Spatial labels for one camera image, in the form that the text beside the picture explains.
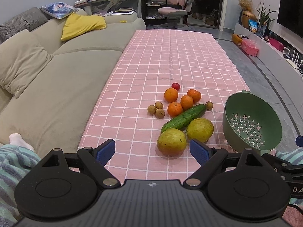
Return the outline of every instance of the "white sock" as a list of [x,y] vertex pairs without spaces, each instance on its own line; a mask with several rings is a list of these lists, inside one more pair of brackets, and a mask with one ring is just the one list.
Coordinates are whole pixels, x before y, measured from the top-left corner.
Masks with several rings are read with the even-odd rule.
[[27,142],[25,142],[19,133],[11,134],[9,136],[9,142],[11,145],[28,148],[29,150],[35,152],[34,148],[31,145],[29,145]]

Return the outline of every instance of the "white tv stand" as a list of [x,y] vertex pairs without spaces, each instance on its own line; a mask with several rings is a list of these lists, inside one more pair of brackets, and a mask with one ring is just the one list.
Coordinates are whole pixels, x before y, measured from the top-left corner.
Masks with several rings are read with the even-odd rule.
[[303,79],[300,72],[282,56],[282,52],[262,40],[239,23],[236,23],[235,34],[242,34],[254,40],[259,51],[257,57],[271,71],[289,95],[301,117],[303,117]]

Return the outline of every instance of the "cucumber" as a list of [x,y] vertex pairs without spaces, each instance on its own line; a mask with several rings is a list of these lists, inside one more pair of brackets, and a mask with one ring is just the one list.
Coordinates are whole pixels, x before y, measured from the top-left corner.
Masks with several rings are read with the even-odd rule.
[[201,115],[204,114],[205,111],[206,111],[206,106],[204,104],[193,106],[192,108],[179,114],[177,117],[171,119],[165,125],[163,125],[161,129],[161,133],[171,128],[182,130],[185,127],[187,127],[191,121],[201,117]]

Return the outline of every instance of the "chair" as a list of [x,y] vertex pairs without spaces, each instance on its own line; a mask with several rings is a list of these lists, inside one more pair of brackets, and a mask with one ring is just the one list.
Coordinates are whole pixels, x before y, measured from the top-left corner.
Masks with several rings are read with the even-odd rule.
[[182,9],[176,9],[173,7],[162,7],[158,9],[158,13],[165,15],[166,17],[180,17],[179,23],[165,23],[155,26],[159,29],[177,29],[177,30],[190,30],[188,25],[183,23],[184,16],[191,11],[191,4],[193,0],[169,0],[170,3],[174,5],[182,6]]

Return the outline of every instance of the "metal screw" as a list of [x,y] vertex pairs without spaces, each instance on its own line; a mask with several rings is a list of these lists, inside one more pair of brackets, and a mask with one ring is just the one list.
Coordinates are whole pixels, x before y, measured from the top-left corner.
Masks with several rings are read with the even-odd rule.
[[198,186],[200,183],[201,181],[197,178],[190,178],[186,180],[186,184],[189,186]]
[[103,184],[106,186],[115,186],[118,183],[118,180],[115,178],[107,178],[103,180]]

